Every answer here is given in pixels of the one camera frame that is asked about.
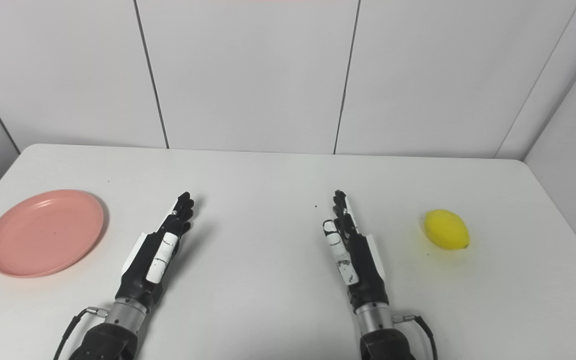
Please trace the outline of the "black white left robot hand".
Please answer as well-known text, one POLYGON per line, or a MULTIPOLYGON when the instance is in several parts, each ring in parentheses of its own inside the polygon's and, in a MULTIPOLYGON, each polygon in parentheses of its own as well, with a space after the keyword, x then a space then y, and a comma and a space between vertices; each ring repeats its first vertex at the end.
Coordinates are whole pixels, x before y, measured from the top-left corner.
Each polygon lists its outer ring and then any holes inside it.
POLYGON ((123 265, 116 300, 128 299, 146 313, 157 305, 163 296, 163 278, 191 228, 194 205, 189 192, 181 194, 159 228, 138 237, 123 265))

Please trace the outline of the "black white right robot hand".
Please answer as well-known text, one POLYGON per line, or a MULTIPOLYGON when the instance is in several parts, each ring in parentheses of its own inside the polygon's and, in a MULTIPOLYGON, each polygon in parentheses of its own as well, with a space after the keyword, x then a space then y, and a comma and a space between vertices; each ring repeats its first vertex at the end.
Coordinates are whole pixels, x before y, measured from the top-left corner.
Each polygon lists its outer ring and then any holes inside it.
POLYGON ((323 222, 323 233, 352 310, 358 313, 363 306, 389 305, 383 267, 373 254, 368 235, 357 227, 347 194, 340 189, 333 195, 333 213, 333 219, 323 222))

